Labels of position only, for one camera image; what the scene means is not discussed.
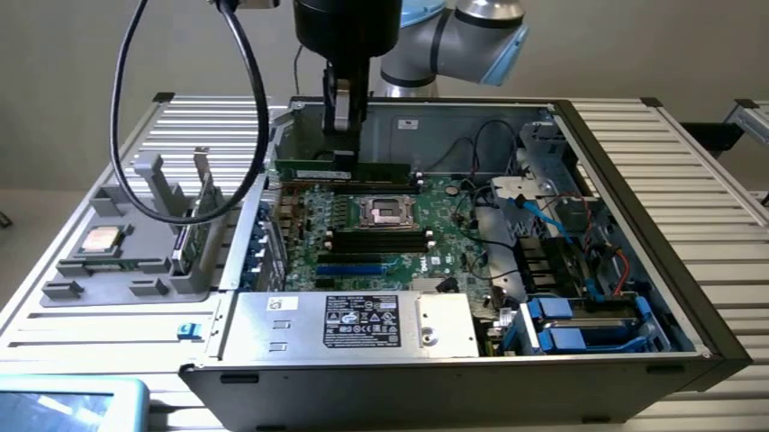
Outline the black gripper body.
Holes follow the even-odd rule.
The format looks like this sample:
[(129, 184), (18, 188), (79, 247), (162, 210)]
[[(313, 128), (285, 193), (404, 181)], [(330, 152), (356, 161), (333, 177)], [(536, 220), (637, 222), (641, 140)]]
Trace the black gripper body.
[(323, 132), (357, 136), (368, 117), (370, 60), (398, 41), (404, 3), (397, 0), (294, 2), (301, 44), (326, 59)]

